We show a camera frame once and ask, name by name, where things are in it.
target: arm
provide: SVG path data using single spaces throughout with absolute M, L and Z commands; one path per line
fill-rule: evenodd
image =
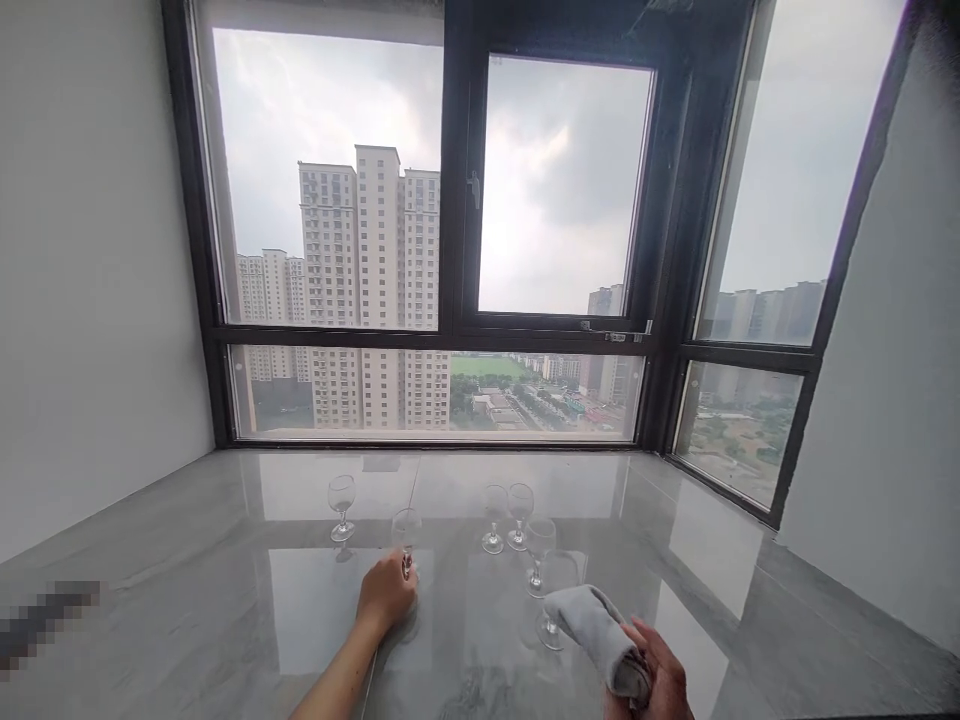
M 410 610 L 417 596 L 417 573 L 403 573 L 403 553 L 394 550 L 363 578 L 357 619 L 346 642 L 323 671 L 290 720 L 345 720 L 360 693 L 363 677 L 383 636 Z

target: sky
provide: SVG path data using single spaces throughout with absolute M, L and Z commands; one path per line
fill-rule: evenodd
M 721 290 L 827 276 L 903 2 L 778 0 Z M 214 41 L 239 252 L 303 256 L 298 160 L 354 165 L 354 144 L 393 145 L 403 167 L 440 169 L 439 46 L 232 29 Z M 652 84 L 492 59 L 481 310 L 584 313 L 623 281 Z

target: forearm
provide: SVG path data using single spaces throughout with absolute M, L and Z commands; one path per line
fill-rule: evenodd
M 336 657 L 310 692 L 300 701 L 290 720 L 346 720 L 360 694 L 384 632 L 378 623 L 354 623 Z

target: glass pane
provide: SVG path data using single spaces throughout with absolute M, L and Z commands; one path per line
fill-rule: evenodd
M 437 328 L 442 5 L 382 4 L 211 20 L 230 322 Z
M 811 344 L 902 10 L 761 4 L 697 338 Z
M 622 315 L 653 73 L 491 56 L 481 311 Z
M 803 378 L 690 363 L 675 452 L 769 508 Z
M 240 436 L 616 441 L 643 358 L 281 346 L 231 349 Z

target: black window frame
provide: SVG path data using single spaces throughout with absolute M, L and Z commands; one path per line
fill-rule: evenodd
M 706 269 L 713 220 L 735 122 L 738 88 L 751 72 L 751 32 L 769 22 L 775 0 L 671 2 L 617 0 L 596 12 L 573 0 L 446 0 L 444 8 L 441 207 L 436 331 L 295 327 L 230 323 L 223 298 L 239 297 L 239 279 L 221 272 L 221 251 L 236 254 L 219 108 L 201 96 L 198 42 L 204 29 L 193 0 L 161 0 L 173 115 L 198 316 L 210 387 L 217 448 L 415 448 L 418 450 L 562 449 L 644 450 L 658 453 L 740 505 L 779 526 L 839 303 L 853 240 L 883 155 L 883 139 L 916 32 L 919 3 L 911 0 L 880 88 L 820 309 L 807 348 L 693 340 L 693 322 Z M 476 308 L 481 209 L 467 178 L 481 179 L 485 142 L 486 71 L 491 53 L 643 67 L 655 73 L 648 113 L 629 282 L 623 317 L 487 313 Z M 204 77 L 215 85 L 216 78 Z M 591 330 L 580 323 L 589 320 Z M 608 332 L 636 333 L 615 341 Z M 644 358 L 635 432 L 623 441 L 505 443 L 424 440 L 290 440 L 240 437 L 237 418 L 248 412 L 230 347 L 286 345 L 421 351 L 494 351 Z M 803 384 L 774 501 L 766 509 L 673 455 L 686 368 L 699 360 L 801 375 Z

